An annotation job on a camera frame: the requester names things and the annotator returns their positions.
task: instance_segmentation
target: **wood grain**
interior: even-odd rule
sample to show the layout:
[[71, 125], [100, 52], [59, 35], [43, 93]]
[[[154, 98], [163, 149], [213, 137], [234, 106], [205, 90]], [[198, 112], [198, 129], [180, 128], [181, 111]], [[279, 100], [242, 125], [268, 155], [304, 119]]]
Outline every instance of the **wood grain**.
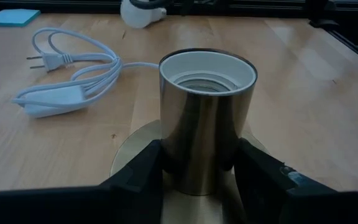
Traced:
[[[98, 184], [130, 133], [158, 119], [158, 72], [122, 72], [87, 109], [31, 119], [10, 99], [21, 89], [69, 80], [85, 63], [49, 74], [30, 44], [61, 27], [110, 46], [125, 62], [157, 63], [187, 47], [228, 50], [258, 70], [246, 128], [271, 155], [337, 190], [358, 190], [358, 55], [303, 19], [170, 16], [131, 29], [119, 16], [42, 14], [25, 28], [0, 28], [0, 190]], [[39, 39], [47, 47], [46, 36]], [[64, 35], [67, 52], [100, 51]]]

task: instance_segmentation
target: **wooden table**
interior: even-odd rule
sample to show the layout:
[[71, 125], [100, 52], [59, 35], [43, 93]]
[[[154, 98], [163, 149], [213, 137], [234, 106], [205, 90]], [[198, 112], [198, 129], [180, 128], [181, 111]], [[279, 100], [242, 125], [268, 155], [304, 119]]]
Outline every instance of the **wooden table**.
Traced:
[[[158, 119], [158, 72], [124, 70], [115, 89], [87, 109], [32, 119], [10, 100], [21, 89], [69, 80], [88, 63], [46, 74], [30, 40], [61, 27], [110, 46], [125, 62], [154, 62], [188, 47], [231, 51], [259, 79], [246, 129], [298, 171], [337, 190], [358, 190], [358, 55], [304, 19], [170, 16], [131, 29], [117, 15], [42, 14], [25, 28], [0, 28], [0, 190], [98, 184], [122, 142]], [[47, 47], [46, 36], [39, 39]], [[100, 51], [58, 35], [67, 52]]]

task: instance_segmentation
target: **sticky note pad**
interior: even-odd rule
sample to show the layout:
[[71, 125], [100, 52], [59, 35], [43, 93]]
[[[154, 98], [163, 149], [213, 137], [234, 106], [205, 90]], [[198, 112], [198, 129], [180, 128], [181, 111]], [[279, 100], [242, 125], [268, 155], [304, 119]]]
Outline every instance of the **sticky note pad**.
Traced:
[[5, 9], [0, 11], [0, 27], [24, 27], [41, 12], [31, 9]]

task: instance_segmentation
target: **white power cord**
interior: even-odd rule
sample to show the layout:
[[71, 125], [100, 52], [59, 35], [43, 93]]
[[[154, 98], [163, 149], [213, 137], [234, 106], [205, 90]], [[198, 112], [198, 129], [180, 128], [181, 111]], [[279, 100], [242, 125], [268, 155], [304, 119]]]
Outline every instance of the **white power cord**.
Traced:
[[[48, 36], [48, 43], [56, 53], [45, 53], [39, 49], [35, 38], [42, 32], [52, 32]], [[88, 41], [101, 48], [104, 53], [68, 54], [62, 52], [57, 49], [52, 42], [53, 35], [59, 33]], [[12, 102], [23, 107], [28, 115], [35, 118], [67, 113], [87, 107], [89, 104], [101, 98], [114, 86], [123, 68], [136, 66], [158, 68], [158, 65], [154, 63], [134, 62], [123, 64], [121, 59], [106, 45], [85, 35], [77, 34], [76, 32], [69, 30], [57, 28], [39, 29], [32, 37], [32, 45], [34, 46], [34, 49], [40, 53], [40, 56], [29, 57], [27, 59], [42, 58], [44, 65], [31, 68], [45, 67], [48, 72], [60, 68], [63, 65], [78, 61], [106, 61], [106, 63], [102, 65], [92, 65], [78, 70], [71, 76], [69, 82], [37, 85], [20, 91]], [[105, 69], [108, 69], [108, 71], [96, 75], [95, 77], [77, 80], [78, 77], [88, 72]]]

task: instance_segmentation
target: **white light bulb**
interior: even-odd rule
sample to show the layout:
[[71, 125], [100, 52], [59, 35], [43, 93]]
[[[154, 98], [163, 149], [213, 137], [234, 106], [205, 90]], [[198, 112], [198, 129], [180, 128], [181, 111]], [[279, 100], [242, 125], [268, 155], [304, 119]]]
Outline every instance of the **white light bulb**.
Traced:
[[122, 0], [121, 3], [121, 18], [133, 28], [143, 28], [166, 15], [167, 11], [164, 8], [146, 10], [135, 7], [129, 0]]

